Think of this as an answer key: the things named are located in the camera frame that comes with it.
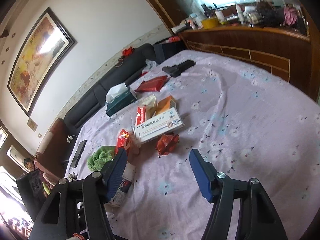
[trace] bottle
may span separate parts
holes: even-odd
[[[241,24],[244,24],[245,23],[244,16],[243,16],[241,7],[237,3],[236,3],[236,10],[239,16],[239,21],[241,22]]]

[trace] white wall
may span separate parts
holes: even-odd
[[[76,40],[43,88],[31,114],[36,132],[27,126],[28,117],[7,89],[18,51],[28,32],[50,7]],[[15,138],[35,154],[58,112],[77,89],[127,44],[162,22],[146,0],[30,0],[12,26],[0,60],[0,119]]]

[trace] cardboard box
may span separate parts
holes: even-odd
[[[155,115],[161,114],[172,107],[176,108],[176,100],[174,100],[173,96],[168,96],[158,103]]]
[[[128,87],[126,92],[117,96],[113,101],[111,101],[110,104],[107,105],[106,114],[108,116],[112,116],[122,108],[130,105],[135,101],[137,101],[136,93],[130,87]]]
[[[133,131],[136,139],[143,144],[164,133],[172,132],[183,125],[184,123],[182,122],[177,110],[173,107],[139,125],[136,125]]]

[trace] orange box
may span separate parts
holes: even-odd
[[[168,96],[158,103],[155,115],[161,114],[172,107],[176,107],[176,100],[173,98],[173,96]]]

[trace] wooden headboard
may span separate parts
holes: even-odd
[[[256,65],[317,100],[319,83],[314,87],[310,83],[312,45],[310,38],[305,35],[279,28],[220,26],[187,30],[180,33],[180,37],[189,49],[216,53]]]

